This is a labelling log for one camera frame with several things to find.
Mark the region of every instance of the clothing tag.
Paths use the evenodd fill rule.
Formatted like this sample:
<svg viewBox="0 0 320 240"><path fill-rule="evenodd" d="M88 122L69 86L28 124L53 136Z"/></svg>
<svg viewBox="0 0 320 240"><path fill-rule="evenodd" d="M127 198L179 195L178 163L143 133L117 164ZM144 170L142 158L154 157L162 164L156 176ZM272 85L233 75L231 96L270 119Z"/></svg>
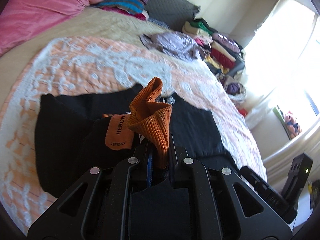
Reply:
<svg viewBox="0 0 320 240"><path fill-rule="evenodd" d="M134 131L127 126L129 114L114 115L106 133L106 146L111 150L131 149Z"/></svg>

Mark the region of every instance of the silver bolt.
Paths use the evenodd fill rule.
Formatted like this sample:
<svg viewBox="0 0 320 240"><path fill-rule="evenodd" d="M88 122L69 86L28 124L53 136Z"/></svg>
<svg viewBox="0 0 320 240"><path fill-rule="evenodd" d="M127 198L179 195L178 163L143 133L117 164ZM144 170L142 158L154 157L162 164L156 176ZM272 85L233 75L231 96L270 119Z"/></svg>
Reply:
<svg viewBox="0 0 320 240"><path fill-rule="evenodd" d="M98 167L93 167L90 169L91 174L98 174L100 172L100 169Z"/></svg>
<svg viewBox="0 0 320 240"><path fill-rule="evenodd" d="M185 164L192 164L192 163L193 163L193 159L191 159L191 158L184 158L184 159L183 159L183 162L184 162Z"/></svg>
<svg viewBox="0 0 320 240"><path fill-rule="evenodd" d="M231 174L231 170L229 168L223 168L221 170L221 172L224 174L224 175L230 175Z"/></svg>
<svg viewBox="0 0 320 240"><path fill-rule="evenodd" d="M128 163L135 164L137 162L138 162L138 159L136 157L131 157L128 159Z"/></svg>

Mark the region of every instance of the pink pillow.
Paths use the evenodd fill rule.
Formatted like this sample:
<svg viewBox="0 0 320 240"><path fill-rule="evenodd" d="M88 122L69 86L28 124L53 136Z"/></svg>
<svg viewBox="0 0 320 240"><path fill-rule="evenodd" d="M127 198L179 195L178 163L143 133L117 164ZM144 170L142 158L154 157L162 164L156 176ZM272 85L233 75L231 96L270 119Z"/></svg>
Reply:
<svg viewBox="0 0 320 240"><path fill-rule="evenodd" d="M0 56L103 0L9 0L0 14Z"/></svg>

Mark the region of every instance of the striped pillow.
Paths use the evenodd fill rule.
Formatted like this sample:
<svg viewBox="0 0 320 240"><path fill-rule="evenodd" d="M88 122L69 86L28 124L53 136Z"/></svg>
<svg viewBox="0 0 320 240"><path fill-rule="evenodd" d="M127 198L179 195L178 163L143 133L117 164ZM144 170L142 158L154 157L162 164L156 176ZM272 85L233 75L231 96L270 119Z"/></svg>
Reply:
<svg viewBox="0 0 320 240"><path fill-rule="evenodd" d="M93 5L94 7L117 7L125 10L130 14L141 13L147 4L148 0L104 0L100 3Z"/></svg>

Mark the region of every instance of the ribbed fabric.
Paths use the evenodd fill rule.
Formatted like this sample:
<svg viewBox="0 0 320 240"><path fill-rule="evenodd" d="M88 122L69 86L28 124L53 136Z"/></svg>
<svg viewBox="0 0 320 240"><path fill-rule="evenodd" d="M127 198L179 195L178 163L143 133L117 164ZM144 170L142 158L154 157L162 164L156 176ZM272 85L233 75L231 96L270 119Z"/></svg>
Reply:
<svg viewBox="0 0 320 240"><path fill-rule="evenodd" d="M150 140L157 148L155 166L165 169L169 148L169 122L172 106L156 102L160 97L163 83L154 77L142 89L130 104L131 114L127 124L130 130L139 133Z"/></svg>

